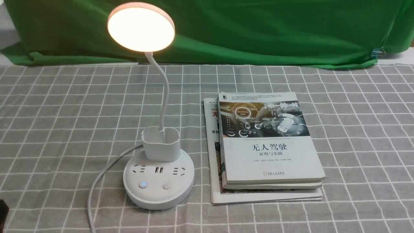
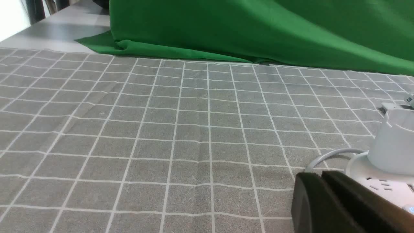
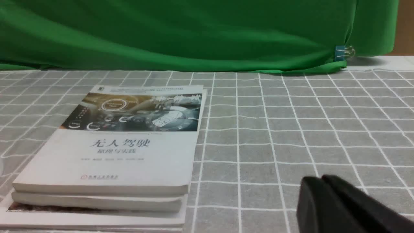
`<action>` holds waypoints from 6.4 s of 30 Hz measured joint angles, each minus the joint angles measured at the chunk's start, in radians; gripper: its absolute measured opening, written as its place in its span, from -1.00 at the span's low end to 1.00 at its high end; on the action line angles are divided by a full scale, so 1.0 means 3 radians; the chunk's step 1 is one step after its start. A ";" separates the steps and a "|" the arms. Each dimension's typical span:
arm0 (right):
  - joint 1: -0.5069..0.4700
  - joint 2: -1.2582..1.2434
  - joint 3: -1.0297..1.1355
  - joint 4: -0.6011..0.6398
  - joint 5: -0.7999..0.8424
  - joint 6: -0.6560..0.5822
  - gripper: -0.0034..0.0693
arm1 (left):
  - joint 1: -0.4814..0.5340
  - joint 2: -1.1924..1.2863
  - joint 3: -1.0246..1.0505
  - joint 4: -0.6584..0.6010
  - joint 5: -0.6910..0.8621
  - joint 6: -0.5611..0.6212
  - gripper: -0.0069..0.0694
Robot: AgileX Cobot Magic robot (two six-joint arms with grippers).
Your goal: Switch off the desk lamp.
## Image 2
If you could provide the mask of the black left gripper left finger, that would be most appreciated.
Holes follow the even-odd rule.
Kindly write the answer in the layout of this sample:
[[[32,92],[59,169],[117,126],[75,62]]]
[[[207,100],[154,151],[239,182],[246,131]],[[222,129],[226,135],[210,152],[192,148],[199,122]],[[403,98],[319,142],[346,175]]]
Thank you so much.
[[[365,233],[315,173],[296,175],[291,216],[295,233]]]

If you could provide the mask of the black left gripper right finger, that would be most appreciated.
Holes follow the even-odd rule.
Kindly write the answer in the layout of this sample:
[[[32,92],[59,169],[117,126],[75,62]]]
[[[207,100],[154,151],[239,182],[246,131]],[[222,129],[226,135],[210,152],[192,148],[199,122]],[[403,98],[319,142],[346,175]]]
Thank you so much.
[[[359,184],[339,171],[322,172],[340,202],[367,233],[412,233],[413,214]]]

